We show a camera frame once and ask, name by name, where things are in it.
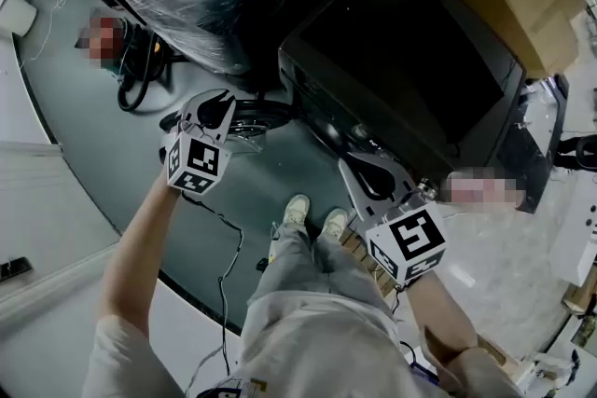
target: t-shirt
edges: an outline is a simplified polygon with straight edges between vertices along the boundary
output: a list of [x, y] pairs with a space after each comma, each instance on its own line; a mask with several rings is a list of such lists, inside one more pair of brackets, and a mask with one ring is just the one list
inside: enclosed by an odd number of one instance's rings
[[[448, 394], [413, 374], [398, 347], [396, 323], [352, 299], [315, 292], [272, 292], [247, 311], [239, 367], [201, 398], [418, 398]], [[444, 370], [461, 394], [519, 397], [481, 349]], [[97, 325], [84, 398], [182, 397], [134, 326], [115, 317]]]

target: black screen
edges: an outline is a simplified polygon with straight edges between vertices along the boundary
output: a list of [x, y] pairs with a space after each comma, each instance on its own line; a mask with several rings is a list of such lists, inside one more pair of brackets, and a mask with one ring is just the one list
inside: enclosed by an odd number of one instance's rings
[[447, 143], [458, 143], [503, 96], [503, 79], [438, 0], [337, 0], [303, 38], [412, 128], [441, 130]]

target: gray pants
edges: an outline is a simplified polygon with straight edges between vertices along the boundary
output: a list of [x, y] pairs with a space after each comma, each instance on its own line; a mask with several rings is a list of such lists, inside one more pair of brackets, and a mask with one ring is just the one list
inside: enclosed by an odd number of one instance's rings
[[380, 309], [393, 318], [380, 289], [365, 268], [334, 239], [319, 237], [311, 244], [304, 226], [280, 226], [276, 256], [249, 305], [270, 292], [282, 290], [343, 295]]

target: pants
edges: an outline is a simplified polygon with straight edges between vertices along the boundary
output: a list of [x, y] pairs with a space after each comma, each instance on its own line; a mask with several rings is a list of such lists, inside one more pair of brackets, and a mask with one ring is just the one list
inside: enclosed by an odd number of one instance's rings
[[553, 165], [567, 170], [597, 170], [597, 136], [585, 136], [570, 138], [560, 141], [558, 145], [558, 154], [553, 159]]
[[334, 239], [311, 244], [304, 226], [280, 226], [276, 256], [263, 273], [249, 305], [275, 291], [308, 291], [343, 295], [375, 307], [394, 318], [377, 283]]

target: person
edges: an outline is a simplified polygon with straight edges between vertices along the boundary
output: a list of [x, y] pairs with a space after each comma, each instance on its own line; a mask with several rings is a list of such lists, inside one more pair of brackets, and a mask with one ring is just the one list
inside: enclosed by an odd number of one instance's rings
[[[162, 172], [106, 268], [84, 398], [185, 395], [151, 349], [148, 324], [178, 197]], [[332, 211], [311, 242], [309, 205], [297, 195], [286, 206], [275, 260], [249, 300], [238, 368], [198, 397], [520, 396], [433, 271], [407, 294], [440, 387], [414, 373], [377, 284], [340, 245], [346, 212]]]
[[574, 171], [597, 171], [597, 134], [560, 141], [553, 165]]

